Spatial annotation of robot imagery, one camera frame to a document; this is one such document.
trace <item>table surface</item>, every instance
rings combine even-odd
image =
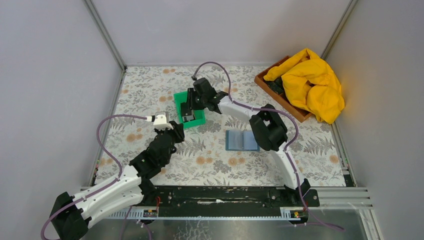
[[[171,120],[177,118],[174,94],[193,86],[190,76],[196,67],[135,66],[129,67],[122,84],[114,114],[138,116],[167,111]],[[285,111],[254,83],[263,66],[230,66],[226,68],[233,82],[231,95],[254,106],[271,103]],[[204,66],[198,77],[206,77],[218,91],[228,90],[224,72],[214,66]],[[261,150],[226,151],[227,130],[250,130],[250,125],[234,117],[205,110],[204,125],[184,130],[185,142],[177,144],[177,153],[170,163],[152,178],[155,185],[209,186],[282,186],[281,174],[271,155]],[[294,136],[294,126],[282,116],[288,137]],[[299,136],[290,146],[300,171],[312,186],[346,186],[331,126],[318,122],[314,116],[300,123]],[[153,125],[138,119],[115,118],[105,143],[106,148],[125,166],[145,150],[155,136]],[[95,183],[116,174],[118,166],[102,154],[98,162]]]

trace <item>red wire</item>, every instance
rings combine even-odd
[[[306,206],[308,206],[308,201],[306,201]],[[303,207],[303,212],[306,211],[306,207]]]
[[[159,204],[161,203],[161,198],[159,196],[156,197],[156,217],[159,216],[158,208]]]

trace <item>white wall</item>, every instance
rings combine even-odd
[[[273,64],[321,54],[349,0],[94,0],[128,65]]]
[[[356,178],[387,240],[422,239],[424,1],[360,1],[328,62],[342,82],[337,119]]]
[[[40,239],[57,195],[87,184],[119,77],[81,0],[1,1],[0,239]]]

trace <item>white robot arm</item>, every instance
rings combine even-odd
[[[249,122],[253,116],[257,115],[259,111],[257,110],[249,110],[245,107],[239,106],[235,103],[233,103],[228,96],[225,96],[221,99],[221,101],[218,104],[219,111],[224,115],[230,115],[233,117],[236,117],[240,120],[243,120],[245,122]],[[289,187],[291,189],[296,189],[298,187],[298,183],[296,180],[295,172],[293,171],[293,168],[290,164],[289,159],[287,158],[286,154],[284,153],[284,147],[287,144],[287,142],[283,142],[277,151],[270,150],[269,153],[272,155],[272,157],[275,160],[275,163],[277,164],[281,174],[282,179],[284,181],[284,185],[286,187]],[[290,155],[291,159],[294,159],[292,156],[292,153],[290,152],[290,149],[287,148],[288,154]],[[296,165],[296,171],[299,174],[299,178],[301,180],[304,179],[303,174],[299,171],[298,166]]]
[[[225,92],[216,92],[209,82],[202,78],[194,82],[194,88],[188,89],[187,105],[181,106],[181,111],[186,113],[185,115],[188,117],[185,119],[188,120],[194,119],[194,116],[190,116],[190,114],[193,114],[193,110],[204,108],[250,122],[256,142],[262,149],[270,152],[282,174],[283,185],[286,191],[290,192],[287,194],[287,196],[290,195],[288,197],[289,205],[300,205],[299,199],[303,196],[296,196],[296,189],[298,188],[296,174],[284,150],[287,144],[287,128],[277,113],[267,110],[274,107],[267,104],[263,108],[264,110],[258,111],[237,105],[231,101]],[[162,167],[169,164],[171,155],[177,151],[175,144],[184,141],[184,131],[182,123],[177,124],[174,121],[169,121],[167,112],[157,112],[155,116],[147,117],[147,121],[153,122],[157,136],[146,150],[142,151],[129,162],[129,165],[123,168],[120,176],[116,174],[73,196],[64,192],[57,197],[51,215],[69,203],[83,199],[52,220],[60,239],[80,239],[93,225],[116,211],[140,203],[151,204],[155,202],[156,187],[150,179],[158,174]],[[293,159],[290,150],[287,148],[286,151]],[[298,167],[295,166],[295,168],[301,181],[301,187],[306,189],[304,191],[306,193],[310,188],[309,183]],[[105,189],[99,193],[86,197],[90,193],[103,188]],[[264,201],[264,206],[268,204],[266,199],[261,201]]]

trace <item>open book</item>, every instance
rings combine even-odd
[[[225,150],[259,151],[252,131],[227,130],[225,133]]]

